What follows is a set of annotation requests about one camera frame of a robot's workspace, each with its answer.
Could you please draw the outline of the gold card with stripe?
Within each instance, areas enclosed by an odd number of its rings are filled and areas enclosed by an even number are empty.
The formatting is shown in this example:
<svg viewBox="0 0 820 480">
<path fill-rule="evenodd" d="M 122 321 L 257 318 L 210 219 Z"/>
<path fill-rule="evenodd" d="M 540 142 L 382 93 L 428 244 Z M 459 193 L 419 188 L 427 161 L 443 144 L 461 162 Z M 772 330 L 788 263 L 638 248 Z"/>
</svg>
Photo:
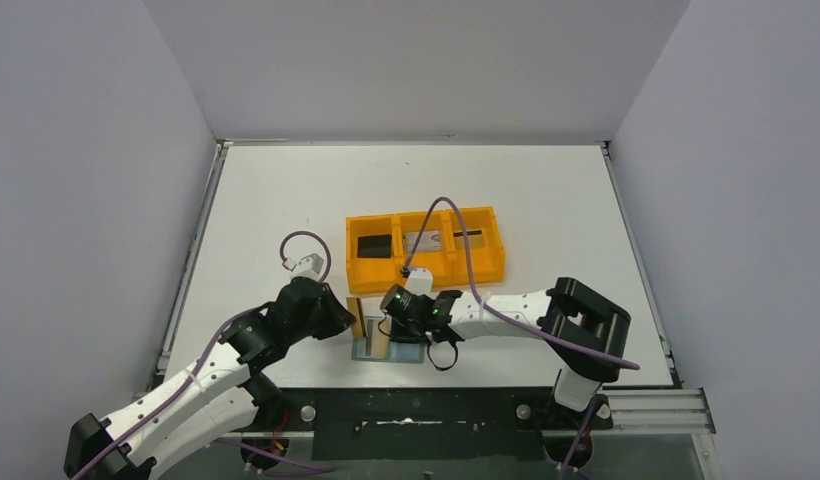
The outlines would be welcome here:
<svg viewBox="0 0 820 480">
<path fill-rule="evenodd" d="M 351 324 L 352 336 L 354 338 L 366 338 L 367 330 L 362 299 L 349 296 L 346 298 L 346 307 L 353 316 L 353 322 Z"/>
</svg>

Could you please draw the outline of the green card holder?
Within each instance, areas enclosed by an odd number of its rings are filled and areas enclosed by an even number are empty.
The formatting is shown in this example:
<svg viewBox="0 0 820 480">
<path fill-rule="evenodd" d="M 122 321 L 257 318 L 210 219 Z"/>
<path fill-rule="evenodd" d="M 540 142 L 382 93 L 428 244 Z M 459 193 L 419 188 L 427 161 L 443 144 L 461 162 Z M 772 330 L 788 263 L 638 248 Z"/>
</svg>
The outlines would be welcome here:
<svg viewBox="0 0 820 480">
<path fill-rule="evenodd" d="M 367 319 L 375 318 L 373 316 L 365 316 L 365 326 L 367 330 Z M 394 341 L 390 334 L 392 333 L 393 322 L 390 317 L 381 317 L 375 319 L 385 318 L 389 325 L 389 354 L 386 359 L 370 359 L 365 358 L 363 354 L 363 346 L 366 338 L 354 338 L 351 348 L 351 360 L 358 362 L 379 362 L 379 363 L 393 363 L 393 364 L 422 364 L 424 362 L 424 348 L 420 344 L 415 343 L 400 343 Z"/>
</svg>

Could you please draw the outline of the silver VIP card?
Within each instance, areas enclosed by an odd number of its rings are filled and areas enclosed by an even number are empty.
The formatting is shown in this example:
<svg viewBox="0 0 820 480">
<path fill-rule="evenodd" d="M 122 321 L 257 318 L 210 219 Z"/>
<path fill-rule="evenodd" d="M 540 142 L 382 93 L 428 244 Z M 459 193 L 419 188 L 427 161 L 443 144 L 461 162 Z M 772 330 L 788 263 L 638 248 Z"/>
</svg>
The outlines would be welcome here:
<svg viewBox="0 0 820 480">
<path fill-rule="evenodd" d="M 438 252 L 442 249 L 440 230 L 411 231 L 402 237 L 407 253 Z"/>
</svg>

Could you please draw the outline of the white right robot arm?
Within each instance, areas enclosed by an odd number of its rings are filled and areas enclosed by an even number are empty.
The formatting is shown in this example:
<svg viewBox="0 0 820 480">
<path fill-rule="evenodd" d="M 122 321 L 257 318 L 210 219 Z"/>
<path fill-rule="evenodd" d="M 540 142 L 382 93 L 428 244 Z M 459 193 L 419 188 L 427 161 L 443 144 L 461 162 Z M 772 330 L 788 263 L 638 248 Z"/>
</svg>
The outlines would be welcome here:
<svg viewBox="0 0 820 480">
<path fill-rule="evenodd" d="M 554 402 L 583 412 L 599 389 L 622 371 L 639 366 L 624 357 L 630 314 L 586 284 L 560 277 L 549 289 L 481 297 L 473 290 L 413 293 L 395 284 L 380 303 L 399 327 L 398 336 L 432 345 L 482 337 L 540 339 L 564 366 L 553 388 Z"/>
</svg>

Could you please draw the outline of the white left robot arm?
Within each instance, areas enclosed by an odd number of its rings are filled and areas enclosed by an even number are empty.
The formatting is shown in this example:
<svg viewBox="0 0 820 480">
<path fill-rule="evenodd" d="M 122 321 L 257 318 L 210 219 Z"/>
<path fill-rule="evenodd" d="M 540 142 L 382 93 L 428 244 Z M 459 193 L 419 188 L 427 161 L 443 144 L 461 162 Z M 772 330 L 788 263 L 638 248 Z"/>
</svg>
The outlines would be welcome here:
<svg viewBox="0 0 820 480">
<path fill-rule="evenodd" d="M 339 335 L 354 315 L 326 283 L 295 277 L 273 301 L 225 321 L 201 355 L 129 405 L 71 427 L 63 465 L 70 479 L 150 479 L 198 448 L 283 410 L 264 369 L 296 343 Z"/>
</svg>

